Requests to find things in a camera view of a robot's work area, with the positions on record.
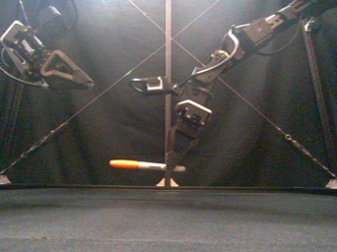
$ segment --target black fabric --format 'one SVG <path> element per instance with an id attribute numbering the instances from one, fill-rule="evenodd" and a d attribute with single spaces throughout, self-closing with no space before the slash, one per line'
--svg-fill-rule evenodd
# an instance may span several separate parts
<path id="1" fill-rule="evenodd" d="M 337 198 L 249 191 L 0 191 L 1 251 L 336 251 Z"/>
<path id="2" fill-rule="evenodd" d="M 111 169 L 108 162 L 116 158 L 154 162 L 164 159 L 164 97 L 139 94 L 127 85 L 132 78 L 166 74 L 162 47 L 164 1 L 75 2 L 77 25 L 63 39 L 45 44 L 69 56 L 94 79 L 96 87 L 92 91 L 61 92 L 25 88 L 12 148 L 3 165 L 9 164 L 36 140 L 106 91 L 48 142 L 11 169 L 9 178 L 15 182 L 155 185 L 162 173 Z M 172 1 L 174 82 L 182 82 L 200 66 L 176 42 L 206 63 L 230 26 L 267 17 L 282 8 L 282 2 L 223 0 L 205 12 L 213 4 L 210 1 Z M 35 4 L 35 1 L 27 2 L 28 12 L 35 10 Z M 73 10 L 68 1 L 49 1 L 49 4 L 56 6 L 71 23 Z M 334 14 L 329 15 L 322 17 L 328 22 L 334 17 Z M 1 27 L 7 27 L 15 13 L 1 17 Z M 282 47 L 294 32 L 295 27 L 279 34 L 263 50 Z M 329 39 L 333 46 L 336 36 L 329 29 L 324 30 L 321 37 Z M 158 52 L 143 62 L 156 49 Z M 334 62 L 333 49 L 321 53 L 329 55 L 330 62 Z M 336 64 L 330 66 L 329 73 L 333 73 Z M 301 36 L 281 54 L 274 57 L 253 55 L 221 78 L 326 163 Z M 3 101 L 11 93 L 4 86 L 1 89 Z M 174 175 L 178 184 L 324 186 L 329 180 L 326 172 L 222 82 L 217 83 L 213 94 L 214 98 L 207 103 L 213 110 L 210 124 L 199 145 L 180 163 L 187 166 L 187 171 Z M 333 99 L 329 102 L 334 111 Z M 1 114 L 5 114 L 9 104 L 3 104 Z"/>

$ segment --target black cloth background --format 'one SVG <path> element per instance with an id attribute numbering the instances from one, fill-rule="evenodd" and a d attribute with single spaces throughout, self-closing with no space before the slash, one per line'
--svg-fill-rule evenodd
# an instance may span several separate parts
<path id="1" fill-rule="evenodd" d="M 164 1 L 75 1 L 77 25 L 59 41 L 45 41 L 59 48 L 94 79 L 92 91 L 47 92 L 24 87 L 11 149 L 1 150 L 5 167 L 43 136 L 91 102 L 47 143 L 8 172 L 13 182 L 114 185 L 155 185 L 163 174 L 152 171 L 118 170 L 111 159 L 127 158 L 163 162 L 164 97 L 146 96 L 127 85 L 131 78 L 164 76 Z M 267 17 L 282 1 L 222 0 L 202 15 L 214 1 L 172 1 L 174 39 L 202 61 L 213 51 L 231 25 Z M 28 13 L 36 2 L 27 1 Z M 148 21 L 135 6 L 144 12 Z M 1 29 L 16 19 L 12 1 L 0 1 Z M 73 19 L 68 1 L 48 1 L 65 20 Z M 325 91 L 330 118 L 336 122 L 336 24 L 334 10 L 321 17 L 317 38 L 320 57 L 329 65 Z M 295 27 L 277 36 L 267 48 L 273 51 L 290 40 Z M 151 55 L 139 67 L 135 66 Z M 182 82 L 200 63 L 172 41 L 172 81 Z M 1 138 L 13 82 L 1 78 Z M 322 129 L 317 112 L 306 52 L 301 35 L 278 55 L 253 55 L 222 76 L 270 120 L 326 163 Z M 285 136 L 218 82 L 207 103 L 213 117 L 199 145 L 187 153 L 184 173 L 174 174 L 182 186 L 324 186 L 326 172 L 286 141 Z"/>

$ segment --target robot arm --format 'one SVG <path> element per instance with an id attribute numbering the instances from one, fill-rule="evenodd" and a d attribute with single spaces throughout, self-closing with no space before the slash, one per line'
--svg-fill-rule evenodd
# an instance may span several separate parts
<path id="1" fill-rule="evenodd" d="M 294 0 L 270 17 L 243 26 L 233 26 L 223 37 L 221 48 L 210 56 L 209 64 L 196 67 L 182 84 L 167 84 L 166 79 L 160 78 L 130 81 L 131 86 L 143 93 L 162 91 L 179 95 L 175 107 L 178 120 L 167 137 L 166 186 L 170 185 L 170 171 L 184 153 L 196 144 L 202 129 L 211 117 L 211 110 L 205 107 L 205 104 L 211 98 L 215 78 L 265 47 L 275 34 L 286 30 L 301 18 L 320 16 L 336 7 L 337 0 Z"/>
<path id="2" fill-rule="evenodd" d="M 90 89 L 94 82 L 60 50 L 49 51 L 31 27 L 15 21 L 1 43 L 27 79 L 44 89 Z"/>
<path id="3" fill-rule="evenodd" d="M 199 135 L 198 128 L 207 124 L 211 111 L 203 105 L 211 97 L 211 87 L 218 75 L 265 47 L 275 34 L 286 30 L 301 17 L 317 16 L 333 7 L 337 7 L 336 0 L 294 0 L 270 17 L 231 27 L 223 37 L 221 49 L 211 54 L 209 64 L 195 68 L 188 81 L 182 85 L 184 88 L 176 105 L 180 118 L 178 129 L 182 133 L 195 138 Z"/>

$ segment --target gray mat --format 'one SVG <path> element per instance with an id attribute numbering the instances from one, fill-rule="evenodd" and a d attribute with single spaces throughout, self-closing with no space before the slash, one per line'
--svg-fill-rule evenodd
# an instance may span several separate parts
<path id="1" fill-rule="evenodd" d="M 337 251 L 330 196 L 77 188 L 0 197 L 0 251 Z"/>

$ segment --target metal rod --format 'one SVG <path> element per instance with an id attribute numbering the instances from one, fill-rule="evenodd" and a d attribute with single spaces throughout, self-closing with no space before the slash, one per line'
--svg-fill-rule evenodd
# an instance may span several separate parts
<path id="1" fill-rule="evenodd" d="M 171 36 L 171 12 L 172 3 L 171 0 L 166 0 L 166 78 L 171 83 L 172 72 L 172 36 Z M 164 96 L 164 154 L 168 152 L 168 132 L 171 128 L 171 95 Z M 164 186 L 171 186 L 171 172 L 164 171 Z"/>

